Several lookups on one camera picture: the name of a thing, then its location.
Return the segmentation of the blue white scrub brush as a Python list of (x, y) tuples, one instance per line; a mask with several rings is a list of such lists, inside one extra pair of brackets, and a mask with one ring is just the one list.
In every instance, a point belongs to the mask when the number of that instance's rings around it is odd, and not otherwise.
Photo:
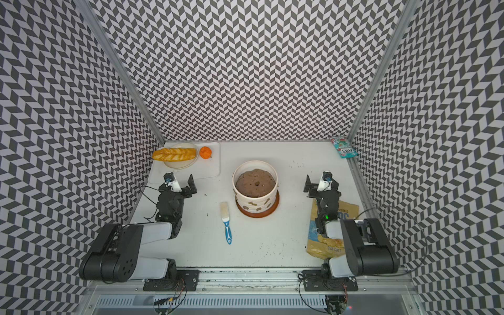
[(232, 231), (230, 229), (230, 213), (227, 202), (220, 203), (221, 219), (224, 223), (224, 233), (228, 245), (232, 244)]

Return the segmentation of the white ceramic pot with mud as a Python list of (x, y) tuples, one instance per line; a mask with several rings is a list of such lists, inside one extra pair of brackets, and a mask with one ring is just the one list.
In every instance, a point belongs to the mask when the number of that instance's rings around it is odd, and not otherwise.
[(232, 176), (236, 200), (250, 211), (273, 203), (278, 192), (278, 173), (265, 161), (253, 160), (241, 164)]

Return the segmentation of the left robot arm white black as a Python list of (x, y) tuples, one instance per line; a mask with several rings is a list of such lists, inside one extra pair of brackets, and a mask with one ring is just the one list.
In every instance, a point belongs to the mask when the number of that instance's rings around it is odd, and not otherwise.
[(181, 187), (174, 173), (164, 175), (153, 223), (105, 224), (79, 267), (83, 280), (123, 283), (130, 280), (161, 280), (177, 283), (173, 259), (143, 257), (143, 245), (176, 238), (182, 228), (185, 200), (197, 193), (194, 177)]

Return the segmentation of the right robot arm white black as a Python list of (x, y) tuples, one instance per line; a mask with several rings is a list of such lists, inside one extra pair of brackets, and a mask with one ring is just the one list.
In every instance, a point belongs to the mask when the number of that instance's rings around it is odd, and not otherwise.
[(330, 172), (319, 182), (306, 178), (303, 191), (313, 199), (307, 251), (324, 263), (325, 278), (395, 274), (399, 261), (378, 219), (344, 219), (339, 183)]

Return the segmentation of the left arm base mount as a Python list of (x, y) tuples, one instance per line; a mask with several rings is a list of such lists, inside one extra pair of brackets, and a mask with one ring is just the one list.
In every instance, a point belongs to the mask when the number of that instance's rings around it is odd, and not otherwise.
[(193, 292), (196, 291), (199, 282), (199, 270), (177, 270), (172, 275), (162, 279), (147, 279), (144, 282), (145, 292)]

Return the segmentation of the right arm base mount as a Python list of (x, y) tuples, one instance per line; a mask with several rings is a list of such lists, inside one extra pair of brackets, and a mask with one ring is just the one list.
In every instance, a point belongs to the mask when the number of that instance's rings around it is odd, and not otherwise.
[(332, 278), (321, 270), (303, 270), (298, 274), (301, 285), (307, 292), (355, 292), (358, 284), (354, 278)]

